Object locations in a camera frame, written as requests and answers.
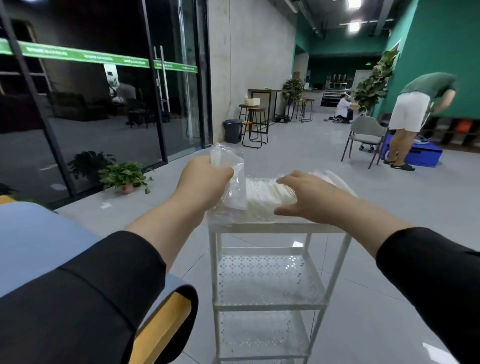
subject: green stripe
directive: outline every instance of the green stripe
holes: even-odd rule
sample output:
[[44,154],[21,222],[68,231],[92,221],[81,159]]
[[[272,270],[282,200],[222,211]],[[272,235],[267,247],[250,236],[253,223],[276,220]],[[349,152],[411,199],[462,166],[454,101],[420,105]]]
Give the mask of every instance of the green stripe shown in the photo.
[[[22,53],[26,57],[36,58],[48,58],[53,60],[62,61],[77,61],[88,63],[109,63],[119,66],[131,66],[148,68],[149,62],[146,58],[121,56],[119,54],[94,52],[91,50],[75,49],[67,47],[51,46],[48,44],[38,44],[30,42],[18,42]],[[8,41],[4,38],[0,38],[0,54],[12,55]],[[162,69],[160,61],[154,61],[155,68]],[[194,72],[197,73],[196,66],[190,66],[187,64],[165,62],[166,71],[180,71],[180,72]]]

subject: chair seat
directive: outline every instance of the chair seat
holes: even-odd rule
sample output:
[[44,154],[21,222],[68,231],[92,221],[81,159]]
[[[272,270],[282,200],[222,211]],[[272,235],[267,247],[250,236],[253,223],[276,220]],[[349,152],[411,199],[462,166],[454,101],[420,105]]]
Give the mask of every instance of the chair seat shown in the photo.
[[356,142],[377,145],[380,143],[382,138],[380,136],[375,136],[375,135],[353,134],[350,136],[350,139],[355,140]]

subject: white shorts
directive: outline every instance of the white shorts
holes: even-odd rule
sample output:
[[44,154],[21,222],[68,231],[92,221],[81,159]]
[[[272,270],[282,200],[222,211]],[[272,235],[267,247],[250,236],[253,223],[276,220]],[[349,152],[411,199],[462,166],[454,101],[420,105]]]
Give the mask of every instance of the white shorts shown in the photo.
[[422,92],[400,94],[396,99],[388,128],[419,132],[429,105],[430,96]]

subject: black shirt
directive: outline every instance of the black shirt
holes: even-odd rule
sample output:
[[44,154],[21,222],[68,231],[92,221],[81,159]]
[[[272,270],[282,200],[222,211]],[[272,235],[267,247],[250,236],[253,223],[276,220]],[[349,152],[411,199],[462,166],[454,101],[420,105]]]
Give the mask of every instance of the black shirt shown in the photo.
[[[462,364],[478,361],[479,253],[411,228],[383,243],[377,266]],[[158,252],[116,232],[0,298],[0,362],[127,364],[164,284]]]

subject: yellow wooden armrest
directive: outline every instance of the yellow wooden armrest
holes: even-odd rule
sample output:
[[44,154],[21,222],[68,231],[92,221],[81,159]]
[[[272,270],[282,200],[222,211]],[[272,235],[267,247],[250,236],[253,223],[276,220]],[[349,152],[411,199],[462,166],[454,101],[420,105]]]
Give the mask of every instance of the yellow wooden armrest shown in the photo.
[[190,300],[173,292],[137,333],[129,364],[153,364],[191,310]]
[[1,195],[0,196],[0,205],[7,204],[9,202],[16,202],[16,201],[13,198],[11,198],[7,195]]

